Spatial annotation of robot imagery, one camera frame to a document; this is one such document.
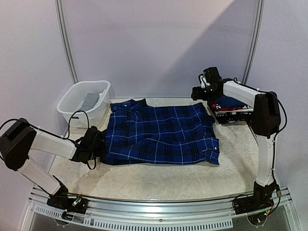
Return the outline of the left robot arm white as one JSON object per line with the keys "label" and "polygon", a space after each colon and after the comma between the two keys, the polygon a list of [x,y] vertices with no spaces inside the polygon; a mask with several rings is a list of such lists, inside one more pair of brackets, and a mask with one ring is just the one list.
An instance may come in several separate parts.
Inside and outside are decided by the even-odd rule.
{"label": "left robot arm white", "polygon": [[60,137],[30,124],[24,118],[5,121],[12,125],[0,137],[0,157],[10,170],[20,173],[39,186],[61,208],[71,205],[68,190],[30,155],[32,151],[60,156],[72,162],[88,164],[101,156],[105,149],[104,132],[95,126],[86,130],[83,137],[76,141]]}

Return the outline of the blue plaid shirt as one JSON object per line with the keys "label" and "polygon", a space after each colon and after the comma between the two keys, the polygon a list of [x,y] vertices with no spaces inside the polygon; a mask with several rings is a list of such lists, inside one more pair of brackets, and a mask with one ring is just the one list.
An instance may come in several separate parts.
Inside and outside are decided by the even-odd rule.
{"label": "blue plaid shirt", "polygon": [[219,164],[215,120],[202,103],[153,107],[145,99],[129,100],[111,104],[111,111],[104,164]]}

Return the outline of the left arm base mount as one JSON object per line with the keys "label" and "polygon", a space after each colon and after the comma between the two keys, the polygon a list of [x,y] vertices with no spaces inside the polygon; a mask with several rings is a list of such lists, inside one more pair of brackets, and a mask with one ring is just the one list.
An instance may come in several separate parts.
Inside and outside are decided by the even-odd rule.
{"label": "left arm base mount", "polygon": [[63,210],[61,219],[72,221],[74,214],[85,214],[89,200],[82,196],[69,197],[66,189],[59,189],[55,194],[49,195],[47,205]]}

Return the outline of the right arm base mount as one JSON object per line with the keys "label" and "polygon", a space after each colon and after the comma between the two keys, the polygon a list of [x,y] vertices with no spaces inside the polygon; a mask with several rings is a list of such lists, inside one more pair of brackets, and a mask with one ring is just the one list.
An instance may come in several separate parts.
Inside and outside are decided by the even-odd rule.
{"label": "right arm base mount", "polygon": [[246,214],[248,222],[255,226],[263,226],[268,217],[275,212],[280,205],[281,190],[275,189],[278,202],[275,204],[271,192],[263,193],[261,190],[254,191],[253,195],[240,194],[232,200],[232,207],[235,214]]}

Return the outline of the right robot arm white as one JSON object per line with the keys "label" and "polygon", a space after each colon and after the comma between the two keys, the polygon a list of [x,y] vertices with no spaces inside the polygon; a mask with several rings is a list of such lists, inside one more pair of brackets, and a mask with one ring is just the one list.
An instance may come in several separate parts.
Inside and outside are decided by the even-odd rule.
{"label": "right robot arm white", "polygon": [[211,101],[221,96],[234,98],[252,111],[250,129],[258,146],[256,186],[277,189],[274,177],[276,137],[281,124],[277,95],[272,91],[254,89],[231,78],[222,78],[216,67],[209,67],[198,76],[201,86],[192,89],[191,98]]}

